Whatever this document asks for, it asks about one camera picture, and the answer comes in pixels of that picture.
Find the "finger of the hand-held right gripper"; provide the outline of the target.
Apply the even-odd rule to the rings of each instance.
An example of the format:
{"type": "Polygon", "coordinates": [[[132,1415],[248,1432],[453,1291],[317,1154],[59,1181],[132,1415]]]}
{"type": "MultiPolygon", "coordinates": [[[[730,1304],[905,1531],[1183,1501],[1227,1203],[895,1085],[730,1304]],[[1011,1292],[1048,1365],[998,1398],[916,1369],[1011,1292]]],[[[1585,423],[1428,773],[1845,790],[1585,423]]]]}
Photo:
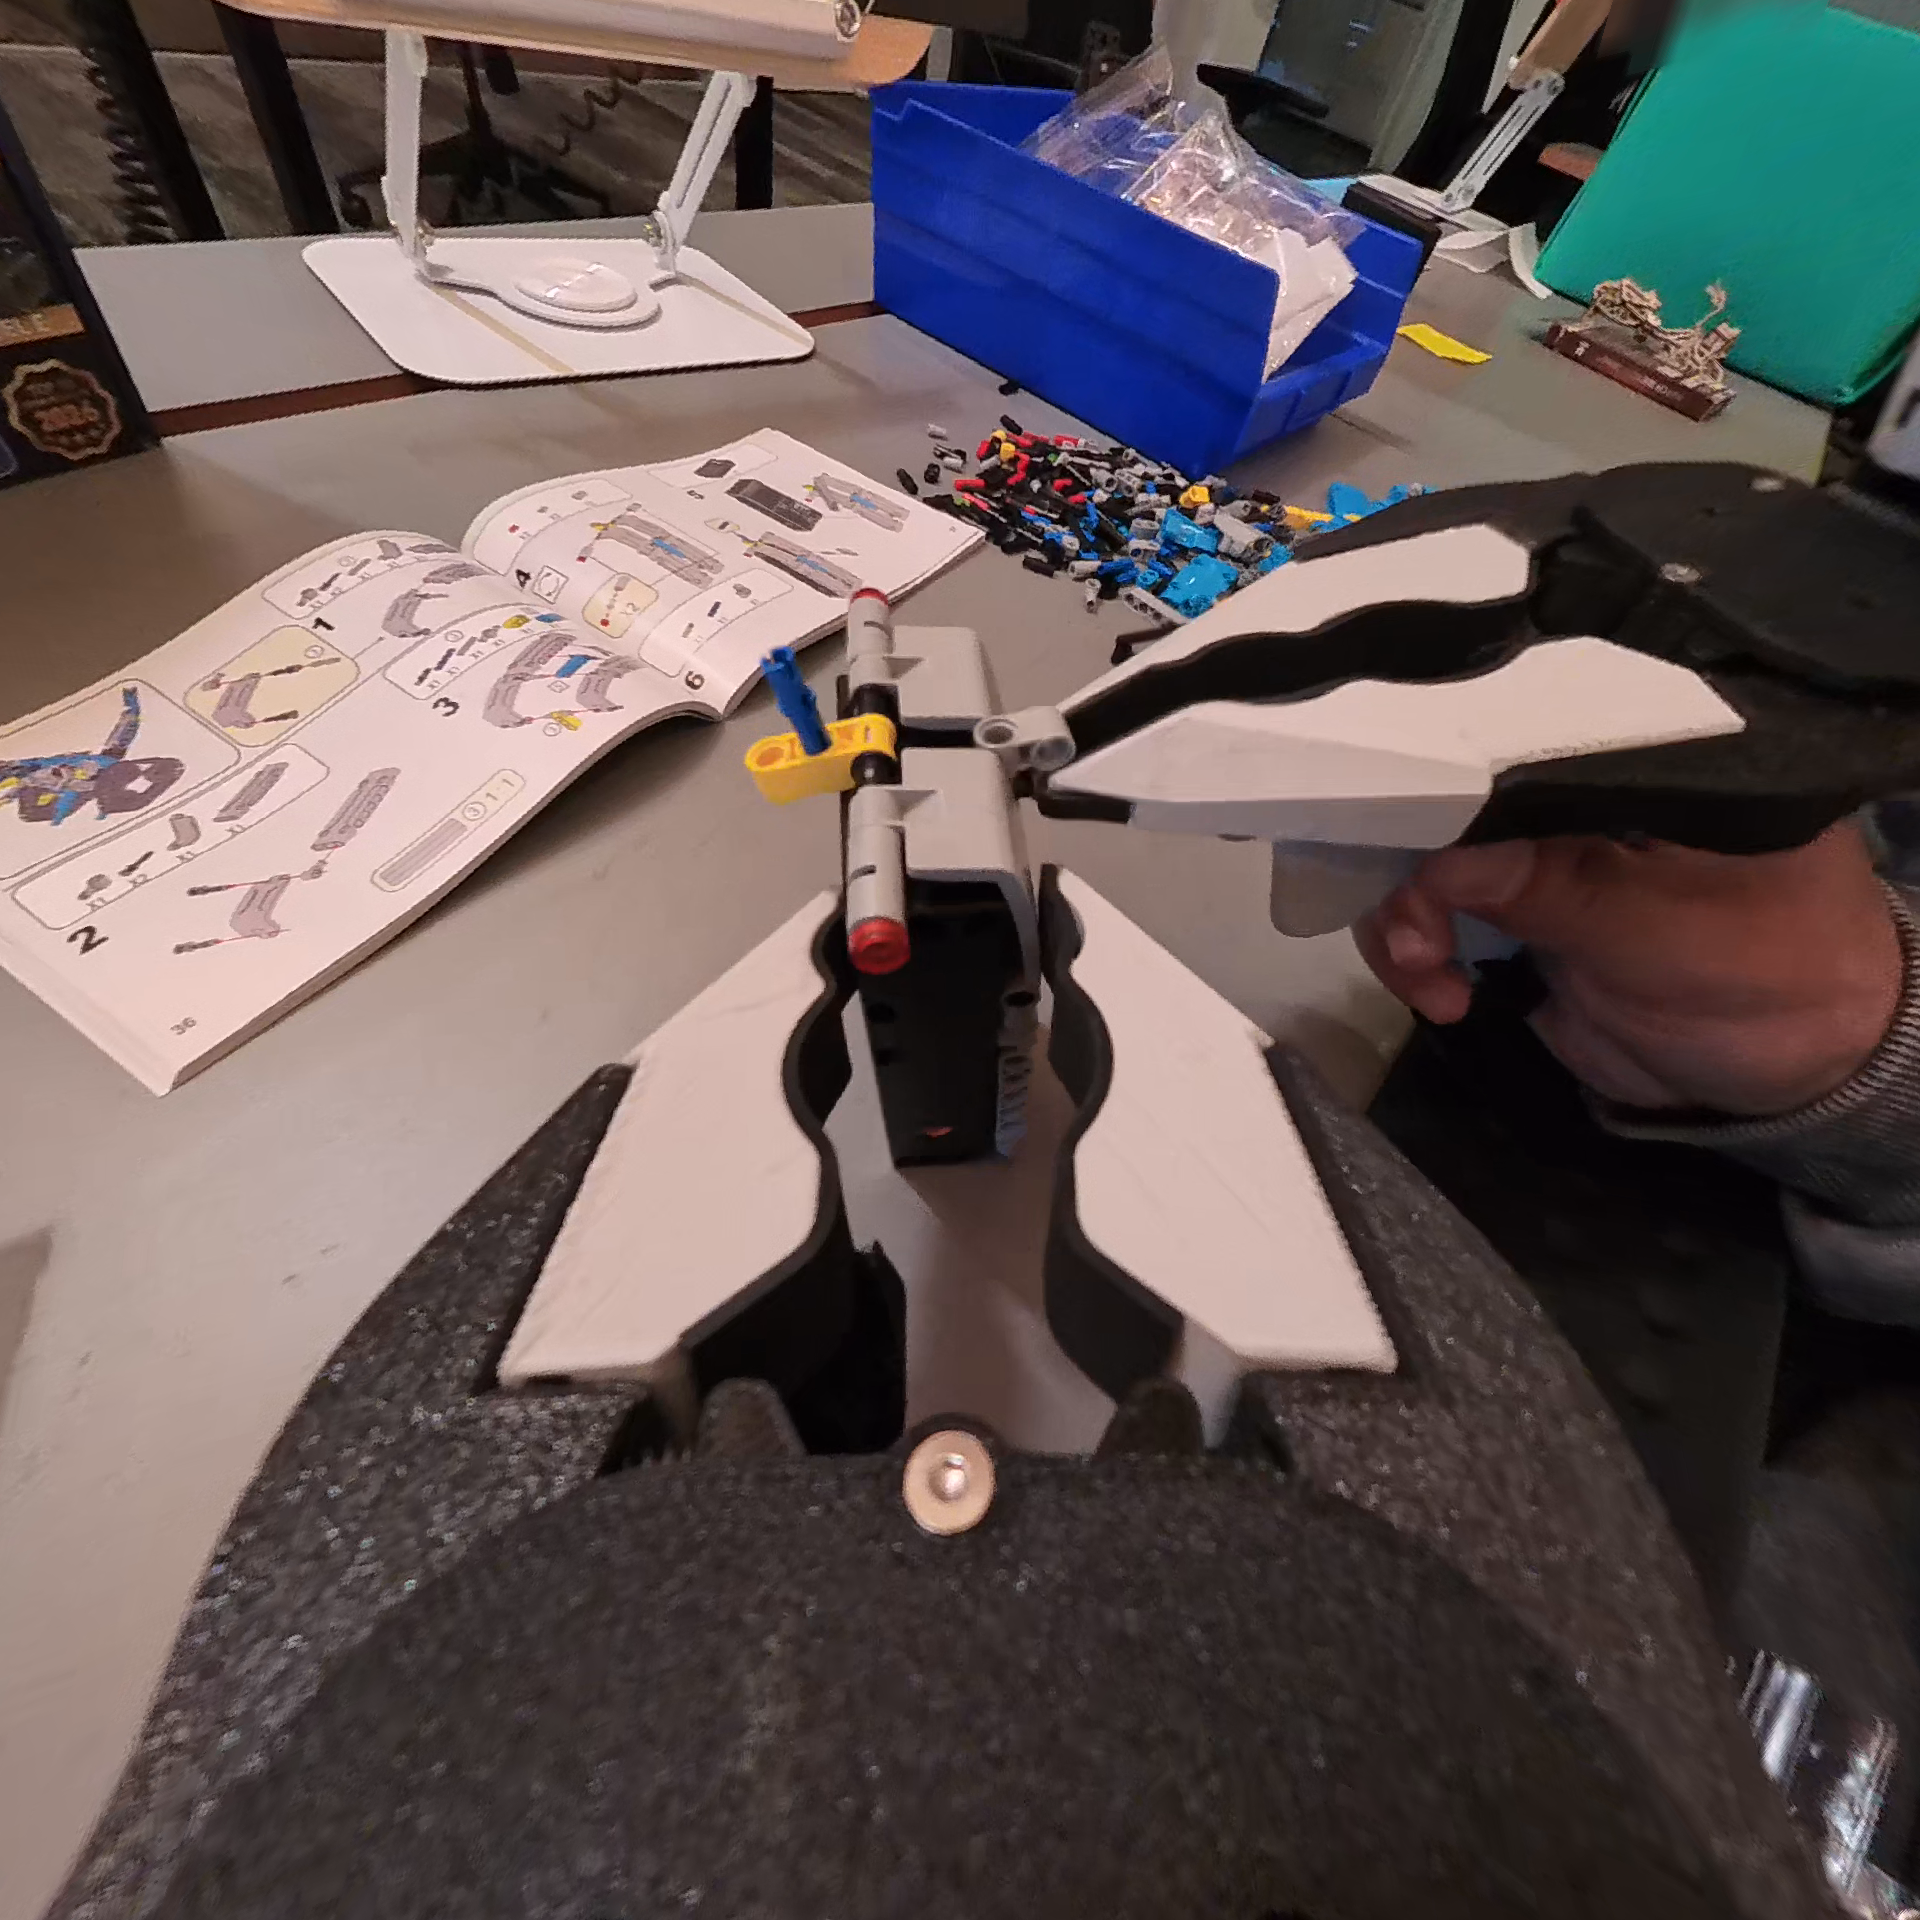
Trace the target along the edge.
{"type": "Polygon", "coordinates": [[[1566,636],[1470,679],[1195,703],[1076,756],[1043,796],[1121,804],[1140,829],[1429,854],[1513,768],[1737,732],[1743,715],[1693,669],[1566,636]]]}
{"type": "Polygon", "coordinates": [[[1482,522],[1299,560],[1069,695],[1060,720],[1098,750],[1205,703],[1462,679],[1523,648],[1534,575],[1482,522]]]}

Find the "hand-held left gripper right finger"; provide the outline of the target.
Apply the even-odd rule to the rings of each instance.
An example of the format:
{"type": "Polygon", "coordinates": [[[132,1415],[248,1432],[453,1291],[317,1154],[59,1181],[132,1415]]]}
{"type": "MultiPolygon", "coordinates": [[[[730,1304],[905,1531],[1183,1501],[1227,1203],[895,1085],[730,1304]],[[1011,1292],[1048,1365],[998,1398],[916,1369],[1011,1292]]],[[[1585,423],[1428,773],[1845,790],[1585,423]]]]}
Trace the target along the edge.
{"type": "Polygon", "coordinates": [[[1208,1443],[1243,1378],[1390,1378],[1273,1039],[1065,868],[1043,875],[1043,961],[1072,1101],[1043,1300],[1069,1363],[1115,1405],[1183,1384],[1208,1443]]]}

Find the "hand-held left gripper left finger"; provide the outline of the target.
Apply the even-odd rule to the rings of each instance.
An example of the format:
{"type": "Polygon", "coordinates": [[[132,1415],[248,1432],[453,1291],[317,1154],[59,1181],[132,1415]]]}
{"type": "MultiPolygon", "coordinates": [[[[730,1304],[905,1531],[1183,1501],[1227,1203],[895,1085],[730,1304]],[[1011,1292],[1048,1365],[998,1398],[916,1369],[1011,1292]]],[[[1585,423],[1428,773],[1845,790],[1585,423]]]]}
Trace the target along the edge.
{"type": "Polygon", "coordinates": [[[833,892],[631,1056],[631,1078],[505,1338],[504,1387],[636,1381],[669,1415],[728,1378],[804,1393],[857,1321],[825,1116],[850,1087],[833,892]]]}

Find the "pile of small toy pieces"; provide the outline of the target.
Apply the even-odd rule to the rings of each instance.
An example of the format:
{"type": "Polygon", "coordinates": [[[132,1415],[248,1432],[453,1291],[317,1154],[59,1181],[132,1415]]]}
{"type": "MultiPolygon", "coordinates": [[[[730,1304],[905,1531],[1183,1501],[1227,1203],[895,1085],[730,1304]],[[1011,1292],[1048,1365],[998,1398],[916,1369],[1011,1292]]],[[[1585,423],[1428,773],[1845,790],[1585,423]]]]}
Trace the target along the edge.
{"type": "Polygon", "coordinates": [[[1326,500],[1188,478],[1131,446],[1048,438],[1004,417],[976,449],[930,427],[907,494],[976,526],[988,546],[1043,578],[1069,578],[1083,605],[1131,605],[1167,625],[1215,612],[1291,566],[1302,541],[1424,496],[1331,484],[1326,500]]]}

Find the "grey black toy brick assembly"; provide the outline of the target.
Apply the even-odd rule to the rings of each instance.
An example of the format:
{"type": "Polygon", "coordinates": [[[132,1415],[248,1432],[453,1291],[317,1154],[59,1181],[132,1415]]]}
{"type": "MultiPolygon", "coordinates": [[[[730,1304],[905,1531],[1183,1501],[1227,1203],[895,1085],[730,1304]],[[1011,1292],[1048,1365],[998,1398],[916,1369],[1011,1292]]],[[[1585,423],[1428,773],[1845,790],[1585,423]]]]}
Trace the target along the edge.
{"type": "Polygon", "coordinates": [[[1017,713],[967,627],[900,627],[847,601],[825,715],[791,649],[762,660],[785,732],[745,756],[768,804],[833,799],[841,946],[895,1167],[1009,1160],[1025,1134],[1043,1002],[1037,892],[1018,804],[1048,773],[974,744],[1017,713]]]}

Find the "instruction booklet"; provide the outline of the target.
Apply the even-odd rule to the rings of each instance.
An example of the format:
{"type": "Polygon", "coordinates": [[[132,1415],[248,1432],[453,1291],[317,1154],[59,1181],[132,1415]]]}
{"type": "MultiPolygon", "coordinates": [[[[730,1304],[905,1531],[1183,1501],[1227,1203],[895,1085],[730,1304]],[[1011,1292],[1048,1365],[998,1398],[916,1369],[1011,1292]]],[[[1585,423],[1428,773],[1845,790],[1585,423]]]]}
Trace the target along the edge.
{"type": "Polygon", "coordinates": [[[979,549],[979,515],[762,427],[372,531],[2,729],[2,972],[138,1085],[248,1041],[594,761],[979,549]]]}

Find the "person's right forearm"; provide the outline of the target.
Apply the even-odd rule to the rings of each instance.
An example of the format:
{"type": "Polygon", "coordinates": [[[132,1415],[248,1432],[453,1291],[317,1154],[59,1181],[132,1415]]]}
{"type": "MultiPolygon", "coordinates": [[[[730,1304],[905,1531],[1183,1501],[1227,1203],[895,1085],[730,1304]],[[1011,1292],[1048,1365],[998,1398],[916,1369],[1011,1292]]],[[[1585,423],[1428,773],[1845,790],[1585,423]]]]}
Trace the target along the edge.
{"type": "Polygon", "coordinates": [[[1789,1250],[1816,1306],[1918,1329],[1918,900],[1882,882],[1900,938],[1900,995],[1866,1066],[1779,1116],[1636,1110],[1589,1099],[1620,1139],[1719,1154],[1779,1189],[1789,1250]]]}

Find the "person's right hand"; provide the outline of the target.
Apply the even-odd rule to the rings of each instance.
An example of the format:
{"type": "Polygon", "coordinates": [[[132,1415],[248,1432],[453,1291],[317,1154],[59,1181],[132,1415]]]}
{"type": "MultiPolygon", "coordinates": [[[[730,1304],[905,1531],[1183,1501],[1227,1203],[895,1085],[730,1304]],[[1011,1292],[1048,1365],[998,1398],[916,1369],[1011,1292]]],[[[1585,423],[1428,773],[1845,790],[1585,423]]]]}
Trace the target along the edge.
{"type": "Polygon", "coordinates": [[[1602,838],[1433,854],[1355,929],[1419,1020],[1466,1020],[1457,920],[1531,953],[1531,1029],[1596,1099],[1784,1116],[1829,1099],[1898,1023],[1908,961],[1857,821],[1765,857],[1602,838]]]}

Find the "small wooden model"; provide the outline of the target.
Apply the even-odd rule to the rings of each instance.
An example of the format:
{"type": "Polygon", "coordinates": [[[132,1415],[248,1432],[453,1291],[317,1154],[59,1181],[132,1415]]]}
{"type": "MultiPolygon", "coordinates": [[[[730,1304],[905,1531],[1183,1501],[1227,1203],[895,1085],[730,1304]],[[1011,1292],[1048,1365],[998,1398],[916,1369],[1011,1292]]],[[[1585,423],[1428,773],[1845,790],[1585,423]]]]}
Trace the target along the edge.
{"type": "Polygon", "coordinates": [[[1688,327],[1668,327],[1652,289],[1613,279],[1593,289],[1578,322],[1548,325],[1541,346],[1681,417],[1711,423],[1730,403],[1727,356],[1742,340],[1725,314],[1727,292],[1711,280],[1709,310],[1688,327]]]}

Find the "small black box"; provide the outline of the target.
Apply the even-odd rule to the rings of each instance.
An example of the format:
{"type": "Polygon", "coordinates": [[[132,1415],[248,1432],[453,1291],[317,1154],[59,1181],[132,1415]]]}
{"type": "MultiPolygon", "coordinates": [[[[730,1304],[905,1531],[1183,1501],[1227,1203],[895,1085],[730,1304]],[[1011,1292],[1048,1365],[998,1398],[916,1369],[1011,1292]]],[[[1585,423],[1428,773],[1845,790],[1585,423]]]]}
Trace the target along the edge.
{"type": "Polygon", "coordinates": [[[1419,248],[1419,270],[1445,228],[1433,196],[1399,176],[1355,176],[1338,203],[1378,228],[1407,237],[1419,248]]]}

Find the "blue plastic bin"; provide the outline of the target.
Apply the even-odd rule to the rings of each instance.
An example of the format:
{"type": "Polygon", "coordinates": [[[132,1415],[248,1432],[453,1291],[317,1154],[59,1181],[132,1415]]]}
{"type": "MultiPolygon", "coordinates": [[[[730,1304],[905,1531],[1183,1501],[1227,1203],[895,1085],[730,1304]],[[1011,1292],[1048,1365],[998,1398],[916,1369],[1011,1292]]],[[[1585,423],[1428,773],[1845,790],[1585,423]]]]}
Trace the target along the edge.
{"type": "Polygon", "coordinates": [[[876,301],[1121,446],[1221,474],[1365,396],[1424,270],[1362,223],[1355,289],[1263,372],[1273,270],[1023,151],[1065,92],[873,96],[876,301]]]}

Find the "green plastic bin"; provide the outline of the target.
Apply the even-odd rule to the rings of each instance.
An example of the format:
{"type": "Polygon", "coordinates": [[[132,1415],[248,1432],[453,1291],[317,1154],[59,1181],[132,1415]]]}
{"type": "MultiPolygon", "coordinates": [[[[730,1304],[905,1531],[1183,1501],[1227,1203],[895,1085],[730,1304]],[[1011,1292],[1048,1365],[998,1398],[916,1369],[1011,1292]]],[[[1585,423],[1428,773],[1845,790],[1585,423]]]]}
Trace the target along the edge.
{"type": "Polygon", "coordinates": [[[1634,279],[1668,325],[1727,295],[1735,369],[1841,409],[1918,327],[1918,33],[1829,3],[1701,3],[1558,218],[1537,279],[1634,279]]]}

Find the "clear plastic bags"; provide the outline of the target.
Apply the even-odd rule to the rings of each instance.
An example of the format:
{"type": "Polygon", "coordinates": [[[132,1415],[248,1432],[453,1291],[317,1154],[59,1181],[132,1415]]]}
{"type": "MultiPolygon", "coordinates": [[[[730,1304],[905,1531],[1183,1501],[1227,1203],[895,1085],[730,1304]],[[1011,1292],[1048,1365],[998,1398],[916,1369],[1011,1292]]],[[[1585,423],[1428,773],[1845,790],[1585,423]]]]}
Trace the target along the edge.
{"type": "Polygon", "coordinates": [[[1037,124],[1023,154],[1263,268],[1263,378],[1351,295],[1362,215],[1260,156],[1215,106],[1186,106],[1162,42],[1037,124]]]}

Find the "white stand with wooden board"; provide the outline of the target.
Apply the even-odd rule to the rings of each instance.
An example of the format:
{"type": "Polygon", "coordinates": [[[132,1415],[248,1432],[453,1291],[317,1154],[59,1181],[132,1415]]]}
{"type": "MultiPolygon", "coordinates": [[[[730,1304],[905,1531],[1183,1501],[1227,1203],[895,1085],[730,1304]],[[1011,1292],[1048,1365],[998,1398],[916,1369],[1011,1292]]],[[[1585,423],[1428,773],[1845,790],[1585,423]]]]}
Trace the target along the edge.
{"type": "Polygon", "coordinates": [[[1541,252],[1534,226],[1509,226],[1478,214],[1477,203],[1560,98],[1570,65],[1607,14],[1609,3],[1553,3],[1541,11],[1541,24],[1501,70],[1506,109],[1491,130],[1482,134],[1445,187],[1428,191],[1445,215],[1443,239],[1433,248],[1439,257],[1472,276],[1509,268],[1531,297],[1548,301],[1548,289],[1534,276],[1541,252]]]}
{"type": "Polygon", "coordinates": [[[807,327],[689,248],[710,183],[756,78],[873,92],[927,52],[925,20],[869,3],[243,3],[265,20],[386,33],[386,175],[392,237],[305,248],[357,327],[405,372],[513,387],[797,362],[807,327]],[[636,239],[433,237],[418,206],[429,42],[495,42],[582,58],[706,73],[680,164],[636,239]]]}

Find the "toy building kit box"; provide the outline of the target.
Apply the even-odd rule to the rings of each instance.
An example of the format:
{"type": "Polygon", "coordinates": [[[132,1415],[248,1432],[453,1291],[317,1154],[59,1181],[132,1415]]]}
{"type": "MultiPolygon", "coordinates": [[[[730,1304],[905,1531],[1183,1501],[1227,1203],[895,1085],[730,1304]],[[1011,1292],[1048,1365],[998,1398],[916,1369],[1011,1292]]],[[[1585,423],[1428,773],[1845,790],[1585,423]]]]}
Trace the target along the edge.
{"type": "Polygon", "coordinates": [[[128,360],[2,115],[2,486],[152,446],[128,360]]]}

